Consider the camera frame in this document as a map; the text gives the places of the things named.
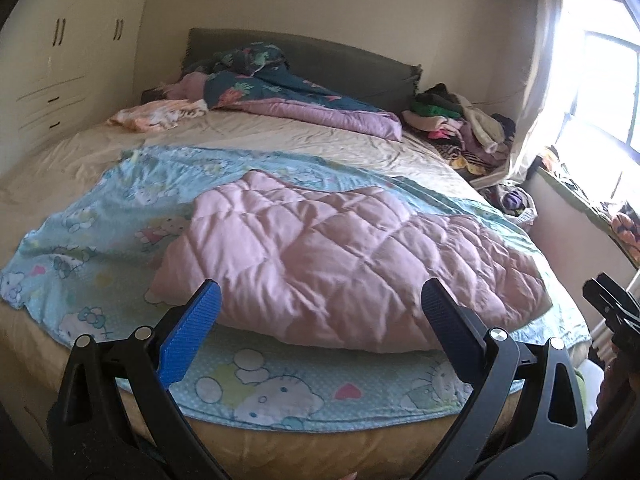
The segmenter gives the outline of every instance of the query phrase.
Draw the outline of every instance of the bed sheet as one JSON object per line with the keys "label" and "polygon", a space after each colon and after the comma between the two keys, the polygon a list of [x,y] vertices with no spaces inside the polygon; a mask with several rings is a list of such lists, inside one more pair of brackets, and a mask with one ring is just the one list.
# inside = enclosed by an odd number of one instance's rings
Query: bed sheet
{"label": "bed sheet", "polygon": [[[120,160],[123,150],[153,144],[309,153],[389,176],[407,176],[448,196],[482,200],[437,155],[411,137],[403,143],[392,143],[241,112],[213,112],[152,136],[98,126],[32,156],[27,164],[0,182],[3,232],[0,264],[4,266],[11,258],[25,232],[38,228],[49,214],[80,198],[103,171]],[[57,389],[68,351],[42,332],[25,311],[15,311],[5,303],[0,305],[0,339],[14,350],[37,380]],[[584,350],[576,353],[580,354],[575,355],[576,361],[584,358]],[[125,396],[125,403],[135,428],[145,433],[132,397]],[[513,411],[514,396],[509,404],[502,426]],[[303,438],[300,434],[264,434],[191,422],[220,462],[244,478],[338,478],[348,472],[346,468],[353,467],[363,473],[363,478],[381,474],[393,478],[417,467],[452,420],[450,416],[382,430],[303,435]]]}

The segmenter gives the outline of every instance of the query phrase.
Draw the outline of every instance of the wardrobe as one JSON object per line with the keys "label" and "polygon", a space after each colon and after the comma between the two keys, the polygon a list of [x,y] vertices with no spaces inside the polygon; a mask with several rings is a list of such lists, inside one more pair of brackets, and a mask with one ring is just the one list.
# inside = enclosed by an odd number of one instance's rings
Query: wardrobe
{"label": "wardrobe", "polygon": [[20,0],[0,31],[0,175],[134,104],[145,0]]}

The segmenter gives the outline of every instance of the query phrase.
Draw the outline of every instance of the silver screw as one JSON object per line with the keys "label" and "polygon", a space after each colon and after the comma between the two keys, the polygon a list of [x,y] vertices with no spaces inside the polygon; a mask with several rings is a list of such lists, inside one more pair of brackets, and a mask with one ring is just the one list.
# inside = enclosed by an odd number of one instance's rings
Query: silver screw
{"label": "silver screw", "polygon": [[492,328],[491,332],[489,332],[491,337],[496,341],[504,341],[507,339],[507,333],[501,328]]}
{"label": "silver screw", "polygon": [[552,337],[550,343],[556,350],[562,350],[564,348],[564,342],[559,337]]}
{"label": "silver screw", "polygon": [[140,341],[144,341],[145,339],[149,339],[151,337],[151,329],[148,326],[141,326],[136,330],[136,339]]}
{"label": "silver screw", "polygon": [[78,348],[84,348],[91,342],[91,336],[87,334],[81,335],[78,339],[76,339],[76,346]]}

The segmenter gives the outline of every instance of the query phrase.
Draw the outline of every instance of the window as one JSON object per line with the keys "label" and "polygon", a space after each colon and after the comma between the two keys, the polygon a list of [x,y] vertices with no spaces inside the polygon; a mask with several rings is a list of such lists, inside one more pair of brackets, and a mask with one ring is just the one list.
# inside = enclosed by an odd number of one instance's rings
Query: window
{"label": "window", "polygon": [[563,0],[556,38],[561,160],[591,200],[640,205],[640,31],[622,3]]}

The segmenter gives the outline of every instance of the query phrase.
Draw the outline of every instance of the pink comforter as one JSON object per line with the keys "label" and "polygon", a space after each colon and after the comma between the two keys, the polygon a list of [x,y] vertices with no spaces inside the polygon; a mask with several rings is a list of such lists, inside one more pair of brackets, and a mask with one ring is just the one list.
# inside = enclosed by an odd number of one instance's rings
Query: pink comforter
{"label": "pink comforter", "polygon": [[439,348],[420,291],[439,278],[488,326],[551,306],[533,259],[471,216],[416,214],[377,187],[302,189],[260,171],[197,197],[151,293],[183,304],[205,278],[218,322],[290,344],[373,352]]}

